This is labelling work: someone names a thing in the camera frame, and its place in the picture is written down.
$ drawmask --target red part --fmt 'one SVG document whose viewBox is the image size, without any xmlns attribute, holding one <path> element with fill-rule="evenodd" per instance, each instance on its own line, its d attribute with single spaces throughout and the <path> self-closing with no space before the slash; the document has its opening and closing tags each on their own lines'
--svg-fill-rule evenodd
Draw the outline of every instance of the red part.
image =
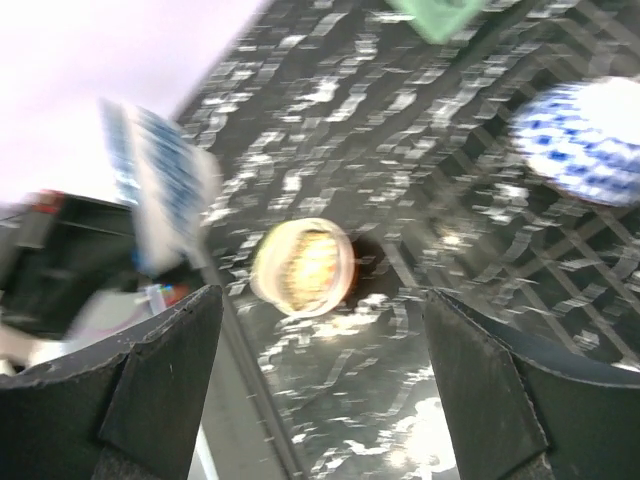
<svg viewBox="0 0 640 480">
<path fill-rule="evenodd" d="M 34 203 L 33 210 L 40 213 L 55 215 L 62 206 L 64 193 L 54 190 L 43 190 L 38 195 L 38 201 Z"/>
</svg>

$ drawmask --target reflective surface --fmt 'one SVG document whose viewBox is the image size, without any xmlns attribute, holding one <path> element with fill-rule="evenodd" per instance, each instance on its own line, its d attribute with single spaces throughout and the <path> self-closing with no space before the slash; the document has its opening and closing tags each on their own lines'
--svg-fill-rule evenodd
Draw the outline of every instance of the reflective surface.
<svg viewBox="0 0 640 480">
<path fill-rule="evenodd" d="M 602 8 L 634 22 L 621 3 Z M 621 263 L 631 275 L 619 260 L 633 243 L 597 234 L 611 230 L 610 214 L 615 225 L 627 215 L 631 235 L 634 216 L 594 213 L 530 178 L 505 122 L 554 79 L 637 73 L 635 50 L 619 47 L 635 37 L 611 15 L 588 2 L 489 2 L 443 47 L 382 0 L 278 0 L 183 116 L 222 162 L 210 250 L 313 478 L 458 478 L 415 279 L 568 344 L 588 343 L 591 330 L 557 333 L 559 318 L 606 323 L 572 306 L 593 272 Z M 309 216 L 347 231 L 360 281 L 332 314 L 294 321 L 248 279 L 264 233 Z M 584 231 L 598 261 L 574 241 Z M 568 294 L 566 277 L 578 285 Z M 599 298 L 613 306 L 612 288 Z M 546 310 L 532 301 L 544 295 Z M 633 360 L 629 351 L 608 360 Z"/>
</svg>

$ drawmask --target black plastic object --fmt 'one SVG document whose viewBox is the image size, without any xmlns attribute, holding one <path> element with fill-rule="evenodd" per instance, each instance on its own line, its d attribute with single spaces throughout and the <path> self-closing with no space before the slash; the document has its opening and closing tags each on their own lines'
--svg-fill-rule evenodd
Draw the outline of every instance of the black plastic object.
<svg viewBox="0 0 640 480">
<path fill-rule="evenodd" d="M 131 283 L 134 248 L 122 205 L 64 195 L 55 210 L 27 210 L 0 244 L 2 323 L 61 339 L 94 292 Z"/>
<path fill-rule="evenodd" d="M 0 375 L 3 480 L 186 479 L 222 290 L 14 377 Z"/>
<path fill-rule="evenodd" d="M 640 478 L 640 375 L 439 291 L 428 294 L 425 325 L 462 478 Z"/>
</svg>

